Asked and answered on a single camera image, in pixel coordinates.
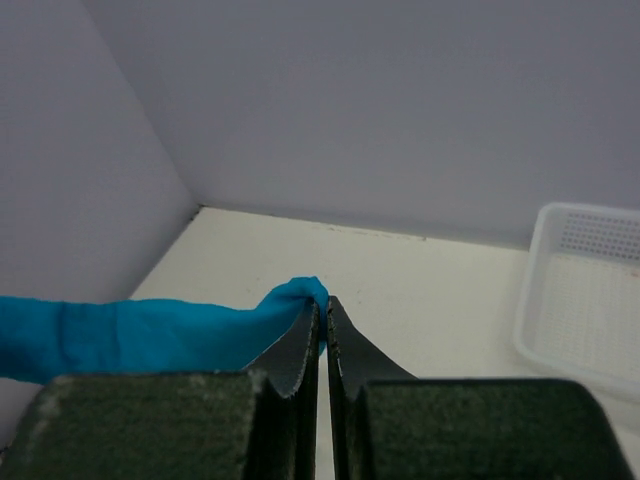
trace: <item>blue towel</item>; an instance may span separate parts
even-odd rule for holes
[[[179,300],[103,305],[0,297],[0,377],[46,384],[72,373],[238,370],[293,324],[307,299],[326,328],[315,278],[274,288],[253,310]]]

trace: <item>plastic basket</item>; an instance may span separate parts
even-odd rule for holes
[[[640,211],[540,211],[514,341],[541,366],[640,401]]]

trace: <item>blue cloth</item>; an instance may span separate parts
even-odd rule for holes
[[[71,373],[238,370],[289,329],[309,298],[320,306],[324,331],[329,295],[315,277],[276,287],[253,310],[0,297],[0,377],[46,384]]]

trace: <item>wall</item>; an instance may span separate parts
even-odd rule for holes
[[[83,0],[200,202],[526,245],[640,207],[637,0]]]
[[[127,297],[195,202],[82,4],[0,2],[0,44],[0,294]],[[0,444],[36,389],[0,380]]]

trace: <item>white surface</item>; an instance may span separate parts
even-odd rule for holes
[[[514,340],[527,358],[640,403],[640,210],[540,211]]]
[[[79,1],[0,1],[0,45],[0,294],[126,298],[196,204]]]
[[[531,375],[511,341],[526,262],[519,250],[205,209],[134,298],[251,308],[275,285],[317,275],[362,333],[416,375]],[[322,360],[318,480],[333,478]],[[598,398],[640,473],[639,407]]]
[[[637,0],[83,0],[200,203],[528,246],[640,206]]]

